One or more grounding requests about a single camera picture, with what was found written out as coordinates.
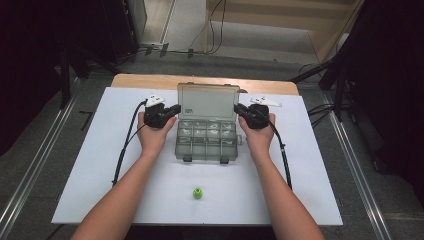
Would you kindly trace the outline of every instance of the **small green toy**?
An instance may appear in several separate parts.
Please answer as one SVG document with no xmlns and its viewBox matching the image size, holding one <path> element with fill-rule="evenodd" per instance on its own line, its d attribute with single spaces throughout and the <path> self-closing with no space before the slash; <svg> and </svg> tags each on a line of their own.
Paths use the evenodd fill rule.
<svg viewBox="0 0 424 240">
<path fill-rule="evenodd" d="M 197 200 L 199 200 L 200 198 L 202 198 L 203 192 L 202 189 L 197 187 L 194 189 L 193 191 L 193 197 Z"/>
</svg>

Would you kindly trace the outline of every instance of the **wooden table edge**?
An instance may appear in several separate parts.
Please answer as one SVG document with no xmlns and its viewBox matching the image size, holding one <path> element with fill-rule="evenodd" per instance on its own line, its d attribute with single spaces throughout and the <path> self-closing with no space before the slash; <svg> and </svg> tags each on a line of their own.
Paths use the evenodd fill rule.
<svg viewBox="0 0 424 240">
<path fill-rule="evenodd" d="M 111 87 L 176 90 L 178 83 L 187 82 L 238 85 L 241 89 L 246 90 L 248 93 L 299 95 L 296 84 L 288 81 L 175 75 L 118 74 L 114 77 Z"/>
</svg>

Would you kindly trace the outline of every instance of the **person's left hand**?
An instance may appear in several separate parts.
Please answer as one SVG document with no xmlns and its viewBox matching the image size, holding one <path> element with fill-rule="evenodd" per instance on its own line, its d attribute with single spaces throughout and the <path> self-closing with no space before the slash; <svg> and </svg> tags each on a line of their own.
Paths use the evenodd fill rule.
<svg viewBox="0 0 424 240">
<path fill-rule="evenodd" d="M 162 151 L 165 145 L 166 135 L 169 130 L 174 126 L 176 117 L 172 117 L 168 120 L 163 128 L 151 128 L 144 126 L 138 131 L 138 139 L 141 144 L 141 154 L 156 158 Z M 144 112 L 138 113 L 138 125 L 137 129 L 144 125 Z"/>
</svg>

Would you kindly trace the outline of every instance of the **white board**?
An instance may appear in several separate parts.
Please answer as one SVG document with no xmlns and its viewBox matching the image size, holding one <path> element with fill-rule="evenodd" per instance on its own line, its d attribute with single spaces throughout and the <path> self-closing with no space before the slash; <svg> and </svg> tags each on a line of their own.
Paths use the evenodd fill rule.
<svg viewBox="0 0 424 240">
<path fill-rule="evenodd" d="M 177 103 L 176 90 L 106 88 L 78 158 L 63 191 L 53 223 L 78 224 L 111 189 L 116 163 L 123 147 L 135 107 L 151 94 L 166 98 L 165 105 Z M 240 103 L 250 105 L 252 97 L 240 94 Z M 342 225 L 326 169 L 300 96 L 265 95 L 281 103 L 270 107 L 276 127 L 286 144 L 294 193 L 319 225 Z M 157 225 L 268 225 L 270 220 L 255 166 L 243 135 L 235 162 L 183 163 L 174 154 L 176 124 L 169 132 L 157 160 L 133 223 Z M 140 154 L 135 138 L 128 145 L 122 176 Z M 285 176 L 278 139 L 274 137 L 271 157 Z M 201 187 L 203 197 L 193 198 Z"/>
</svg>

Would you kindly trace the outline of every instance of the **person's right hand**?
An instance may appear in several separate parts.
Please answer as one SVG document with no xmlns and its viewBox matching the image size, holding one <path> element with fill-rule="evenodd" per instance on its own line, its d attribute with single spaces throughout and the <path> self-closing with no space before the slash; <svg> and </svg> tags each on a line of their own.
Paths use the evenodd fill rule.
<svg viewBox="0 0 424 240">
<path fill-rule="evenodd" d="M 269 120 L 275 124 L 275 115 L 269 114 Z M 274 131 L 268 125 L 263 129 L 250 129 L 247 126 L 246 120 L 239 116 L 240 127 L 246 133 L 247 145 L 249 146 L 250 153 L 253 159 L 257 159 L 258 156 L 264 156 L 263 154 L 269 154 L 269 148 L 271 146 L 272 138 L 274 137 Z"/>
</svg>

